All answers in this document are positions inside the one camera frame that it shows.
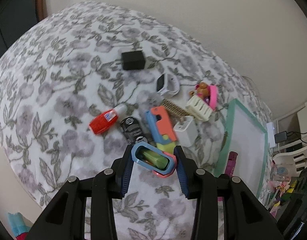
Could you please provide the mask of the white charger adapter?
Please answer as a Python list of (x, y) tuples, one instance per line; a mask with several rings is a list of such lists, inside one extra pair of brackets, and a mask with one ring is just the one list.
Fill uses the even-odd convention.
[(198, 137), (198, 129), (193, 116), (183, 116), (173, 127), (180, 145), (190, 147)]

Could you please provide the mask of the black toy car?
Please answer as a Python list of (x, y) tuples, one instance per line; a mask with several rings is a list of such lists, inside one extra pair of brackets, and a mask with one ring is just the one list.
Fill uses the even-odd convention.
[(128, 144), (134, 145), (139, 142), (148, 142), (139, 121), (130, 116), (120, 122), (120, 130), (126, 138)]

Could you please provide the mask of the cream slotted plastic holder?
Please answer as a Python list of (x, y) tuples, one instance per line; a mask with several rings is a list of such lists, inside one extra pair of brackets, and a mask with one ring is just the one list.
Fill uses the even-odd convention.
[(212, 108), (199, 96), (192, 96), (186, 104), (186, 111), (200, 121), (206, 122), (213, 113)]

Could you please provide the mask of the orange blue yellow toy gun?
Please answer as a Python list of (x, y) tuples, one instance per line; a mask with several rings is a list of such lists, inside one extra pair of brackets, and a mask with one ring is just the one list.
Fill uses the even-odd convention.
[(145, 117), (157, 148), (173, 154), (177, 137), (173, 131), (167, 110), (163, 106), (153, 107), (146, 111)]

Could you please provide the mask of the magenta tube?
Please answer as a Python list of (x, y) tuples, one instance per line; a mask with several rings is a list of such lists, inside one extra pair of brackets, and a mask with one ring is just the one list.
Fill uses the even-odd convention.
[(225, 171), (217, 178), (217, 193), (221, 193), (220, 195), (218, 195), (218, 202), (222, 202), (224, 200), (224, 197), (228, 196), (231, 191), (230, 181), (234, 174), (237, 157), (237, 152), (231, 151), (229, 153)]

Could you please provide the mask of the white plastic basket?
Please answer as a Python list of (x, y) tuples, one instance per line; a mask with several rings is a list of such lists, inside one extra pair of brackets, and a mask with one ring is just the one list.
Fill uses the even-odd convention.
[(277, 166), (285, 167), (290, 177), (299, 177), (307, 168), (307, 146), (286, 153), (279, 153), (272, 158)]

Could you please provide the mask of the teal rimmed white tray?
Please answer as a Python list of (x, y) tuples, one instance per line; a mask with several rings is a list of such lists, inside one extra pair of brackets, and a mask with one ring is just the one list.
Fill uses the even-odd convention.
[(225, 144), (219, 153), (214, 176), (224, 173), (229, 153), (237, 152), (233, 174), (259, 197), (268, 159), (267, 130), (239, 100), (233, 99), (228, 106), (225, 132)]

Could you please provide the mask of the black power adapter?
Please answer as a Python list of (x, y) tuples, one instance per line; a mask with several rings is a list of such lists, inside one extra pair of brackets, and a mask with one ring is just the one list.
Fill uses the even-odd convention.
[(275, 143), (278, 144), (278, 143), (286, 141), (290, 134), (291, 133), (287, 131), (276, 133), (274, 135)]

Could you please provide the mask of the white power strip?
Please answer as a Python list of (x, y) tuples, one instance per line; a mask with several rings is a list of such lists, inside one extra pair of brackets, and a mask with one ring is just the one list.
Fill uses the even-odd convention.
[(274, 148), (276, 146), (275, 143), (275, 126), (273, 122), (268, 122), (266, 124), (267, 134), (268, 134), (268, 143), (270, 148)]

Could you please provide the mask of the red white glue bottle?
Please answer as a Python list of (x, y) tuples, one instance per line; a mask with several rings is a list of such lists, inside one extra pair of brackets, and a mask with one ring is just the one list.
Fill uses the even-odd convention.
[(101, 113), (95, 117), (90, 123), (89, 128), (94, 134), (102, 134), (109, 130), (119, 118), (124, 116), (127, 112), (127, 106), (125, 104), (120, 104)]

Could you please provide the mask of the brown puppy toy figure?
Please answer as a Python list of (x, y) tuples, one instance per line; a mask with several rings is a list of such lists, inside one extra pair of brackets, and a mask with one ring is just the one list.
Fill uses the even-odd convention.
[(193, 97), (194, 95), (197, 95), (202, 100), (209, 99), (210, 92), (209, 92), (209, 85), (207, 85), (205, 82), (200, 82), (195, 86), (194, 90), (191, 90), (189, 92), (189, 96)]

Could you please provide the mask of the gold patterned rectangular clip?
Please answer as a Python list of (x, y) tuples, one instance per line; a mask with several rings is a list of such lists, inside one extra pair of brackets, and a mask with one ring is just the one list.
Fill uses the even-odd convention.
[(171, 115), (181, 118), (185, 116), (191, 116), (190, 113), (179, 107), (178, 105), (174, 104), (170, 100), (163, 99), (161, 102), (161, 106), (163, 106)]

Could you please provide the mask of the floral grey white blanket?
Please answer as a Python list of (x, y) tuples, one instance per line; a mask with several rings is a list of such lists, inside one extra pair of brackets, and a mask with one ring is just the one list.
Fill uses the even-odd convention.
[[(141, 50), (141, 70), (123, 70), (121, 54)], [(213, 171), (228, 105), (238, 99), (265, 125), (272, 113), (252, 86), (217, 54), (181, 29), (139, 11), (81, 2), (47, 17), (0, 58), (0, 145), (25, 191), (44, 208), (69, 176), (85, 179), (126, 149), (119, 125), (95, 135), (89, 123), (119, 104), (146, 136), (145, 112), (161, 97), (157, 79), (174, 74), (184, 107), (199, 82), (216, 85), (218, 104), (185, 154)]]

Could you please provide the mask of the white smartwatch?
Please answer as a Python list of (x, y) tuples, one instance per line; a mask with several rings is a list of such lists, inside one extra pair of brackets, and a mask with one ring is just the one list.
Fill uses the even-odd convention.
[(171, 98), (180, 91), (180, 83), (174, 74), (164, 73), (156, 83), (156, 92), (164, 98)]

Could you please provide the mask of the black charger cube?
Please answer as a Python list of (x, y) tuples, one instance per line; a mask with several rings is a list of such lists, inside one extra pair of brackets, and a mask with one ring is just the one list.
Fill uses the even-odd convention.
[(121, 54), (123, 70), (141, 70), (145, 67), (145, 57), (141, 50)]

